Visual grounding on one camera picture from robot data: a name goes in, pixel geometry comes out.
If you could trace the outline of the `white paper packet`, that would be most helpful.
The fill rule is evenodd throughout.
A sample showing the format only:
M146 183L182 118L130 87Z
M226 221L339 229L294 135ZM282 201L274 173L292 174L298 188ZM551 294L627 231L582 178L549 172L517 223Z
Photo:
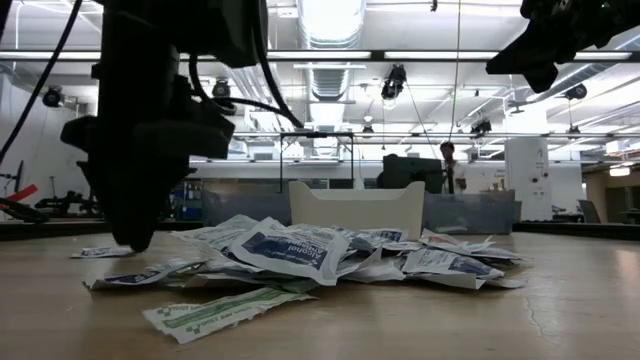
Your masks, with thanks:
M467 244L464 249L471 257L499 260L521 260L521 257L518 254L506 249L495 247L493 242Z
M350 241L353 248L363 251L372 251L388 243L404 242L409 233L406 229L363 229L341 230L341 234Z

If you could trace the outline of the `black overhead light bar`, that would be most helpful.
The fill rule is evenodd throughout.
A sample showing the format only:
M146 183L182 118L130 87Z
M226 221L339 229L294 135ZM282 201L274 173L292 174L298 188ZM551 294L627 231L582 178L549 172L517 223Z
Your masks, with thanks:
M497 51L383 51L383 50L276 50L268 52L271 62L486 62ZM46 62L53 51L0 50L0 61ZM58 60L93 62L100 59L99 51L62 51ZM569 63L640 63L640 51L581 51Z

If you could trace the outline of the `grey office chair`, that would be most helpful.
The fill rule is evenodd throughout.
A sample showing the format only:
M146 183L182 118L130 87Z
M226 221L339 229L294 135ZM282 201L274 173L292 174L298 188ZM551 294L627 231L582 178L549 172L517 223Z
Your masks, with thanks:
M595 204L589 200L579 200L579 205L582 210L584 220L588 224L600 224L601 219Z

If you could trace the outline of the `black metal stand frame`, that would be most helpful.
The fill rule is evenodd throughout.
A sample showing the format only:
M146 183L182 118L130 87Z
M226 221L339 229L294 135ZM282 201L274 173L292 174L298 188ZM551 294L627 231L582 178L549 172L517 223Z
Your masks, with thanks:
M340 140L341 138L348 138L350 140L350 149L352 159L350 160L350 175L351 175L351 185L352 188L355 188L355 163L353 159L354 150L355 150L355 135L353 132L321 132L321 131L303 131L303 132L282 132L278 135L279 138L279 193L284 193L284 140L286 138L292 137L294 139L298 139L300 137L307 139L326 139L326 138L336 138Z

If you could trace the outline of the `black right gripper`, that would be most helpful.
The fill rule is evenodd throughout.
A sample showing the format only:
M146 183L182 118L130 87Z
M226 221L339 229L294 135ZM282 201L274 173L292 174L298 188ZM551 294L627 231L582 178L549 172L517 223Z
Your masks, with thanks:
M536 93L555 81L558 64L602 48L640 25L640 0L522 0L525 31L486 64L490 75L522 75Z

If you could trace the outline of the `white plastic bin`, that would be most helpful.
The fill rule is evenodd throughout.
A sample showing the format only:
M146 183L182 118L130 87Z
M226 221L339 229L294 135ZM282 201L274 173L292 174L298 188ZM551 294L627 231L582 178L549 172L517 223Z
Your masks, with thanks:
M404 189L310 189L298 181L289 183L291 221L350 230L393 228L407 231L407 240L418 240L422 231L425 183L412 182Z

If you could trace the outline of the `red strip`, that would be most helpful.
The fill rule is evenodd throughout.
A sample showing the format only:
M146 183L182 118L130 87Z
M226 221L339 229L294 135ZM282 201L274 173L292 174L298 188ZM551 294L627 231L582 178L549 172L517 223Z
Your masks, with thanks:
M22 190L17 191L14 194L12 194L11 196L9 196L7 198L7 200L11 201L11 202L20 202L20 201L28 198L29 196L35 194L37 191L38 191L37 186L32 184L32 185L29 185L29 186L25 187Z

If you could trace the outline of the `silver ventilation duct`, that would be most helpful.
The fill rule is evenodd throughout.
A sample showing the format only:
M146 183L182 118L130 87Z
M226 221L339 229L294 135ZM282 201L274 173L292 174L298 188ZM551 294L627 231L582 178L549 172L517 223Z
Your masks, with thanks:
M349 50L360 46L366 0L296 0L306 49Z

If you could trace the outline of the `person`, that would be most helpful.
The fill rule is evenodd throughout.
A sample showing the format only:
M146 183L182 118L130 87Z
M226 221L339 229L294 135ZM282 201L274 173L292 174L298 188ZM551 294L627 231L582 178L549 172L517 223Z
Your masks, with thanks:
M440 151L444 161L444 192L453 194L463 194L467 189L467 179L465 168L454 159L455 146L447 141L440 145Z

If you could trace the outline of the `red print white packet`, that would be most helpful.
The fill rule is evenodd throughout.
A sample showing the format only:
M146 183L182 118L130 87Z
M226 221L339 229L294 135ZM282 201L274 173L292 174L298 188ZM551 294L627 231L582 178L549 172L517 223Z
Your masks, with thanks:
M448 234L435 233L428 229L422 230L419 241L425 245L434 247L465 247L467 245L467 242L458 240Z

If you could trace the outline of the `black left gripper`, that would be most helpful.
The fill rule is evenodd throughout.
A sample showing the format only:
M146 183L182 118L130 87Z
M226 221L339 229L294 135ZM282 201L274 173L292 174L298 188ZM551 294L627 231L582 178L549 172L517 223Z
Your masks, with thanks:
M105 15L101 56L92 70L99 82L98 112L67 122L61 140L95 155L227 158L234 126L192 99L178 62L176 47L157 27L130 14ZM145 251L169 193L189 173L188 160L159 159L148 168L141 234L123 168L103 162L99 170L101 207L115 241Z

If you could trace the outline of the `white pillar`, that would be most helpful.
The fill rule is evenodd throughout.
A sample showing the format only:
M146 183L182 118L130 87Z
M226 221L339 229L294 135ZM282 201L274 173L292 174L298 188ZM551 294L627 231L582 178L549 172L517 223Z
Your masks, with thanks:
M520 219L552 219L552 189L546 138L508 139L505 144L506 182L521 203Z

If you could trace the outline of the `black computer monitor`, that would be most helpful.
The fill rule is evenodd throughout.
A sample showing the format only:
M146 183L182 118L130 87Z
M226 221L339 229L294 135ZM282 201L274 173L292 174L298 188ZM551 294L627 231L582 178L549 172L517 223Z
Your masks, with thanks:
M402 189L413 182L423 182L425 191L442 192L446 170L437 159L386 156L380 185L384 189Z

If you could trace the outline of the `green print bandage packet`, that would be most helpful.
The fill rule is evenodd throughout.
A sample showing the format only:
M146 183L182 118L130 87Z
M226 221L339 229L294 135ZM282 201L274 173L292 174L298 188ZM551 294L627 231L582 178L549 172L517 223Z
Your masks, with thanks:
M203 304L171 304L148 309L143 316L153 327L186 344L254 317L280 305L313 299L297 294L263 287L251 292L222 297Z

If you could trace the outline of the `blue storage shelf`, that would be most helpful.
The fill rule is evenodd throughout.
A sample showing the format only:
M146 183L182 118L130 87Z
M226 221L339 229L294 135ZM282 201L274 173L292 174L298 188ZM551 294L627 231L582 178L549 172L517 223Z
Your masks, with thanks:
M176 185L170 193L173 217L179 221L202 219L202 189L200 179L186 179Z

